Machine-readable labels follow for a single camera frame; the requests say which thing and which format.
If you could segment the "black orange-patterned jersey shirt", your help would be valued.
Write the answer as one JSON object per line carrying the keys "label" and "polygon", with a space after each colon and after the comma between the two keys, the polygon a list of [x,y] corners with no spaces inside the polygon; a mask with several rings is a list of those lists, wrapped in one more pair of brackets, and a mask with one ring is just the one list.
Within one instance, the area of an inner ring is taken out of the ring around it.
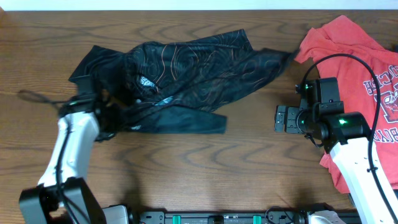
{"label": "black orange-patterned jersey shirt", "polygon": [[120,132],[223,134],[218,108],[282,75],[296,52],[255,50],[244,30],[189,42],[145,42],[128,52],[94,46],[69,80],[90,75],[120,106]]}

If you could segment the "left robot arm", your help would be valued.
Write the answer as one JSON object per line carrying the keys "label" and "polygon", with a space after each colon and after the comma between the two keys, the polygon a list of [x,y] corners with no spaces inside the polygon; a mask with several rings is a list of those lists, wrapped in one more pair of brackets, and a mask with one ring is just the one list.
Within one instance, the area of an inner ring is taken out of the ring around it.
{"label": "left robot arm", "polygon": [[58,136],[50,162],[36,187],[21,192],[26,223],[128,223],[124,205],[101,208],[85,179],[91,151],[100,133],[96,117],[103,99],[96,93],[53,101],[33,91],[19,97],[52,105],[59,113]]}

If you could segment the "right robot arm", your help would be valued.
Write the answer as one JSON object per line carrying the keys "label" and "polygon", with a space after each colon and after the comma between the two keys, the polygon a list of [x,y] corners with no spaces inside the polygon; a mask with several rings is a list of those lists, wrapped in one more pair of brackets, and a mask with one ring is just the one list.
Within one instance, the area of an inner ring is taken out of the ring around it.
{"label": "right robot arm", "polygon": [[397,197],[384,173],[361,113],[318,115],[279,105],[275,131],[303,134],[324,148],[340,170],[362,223],[397,223]]}

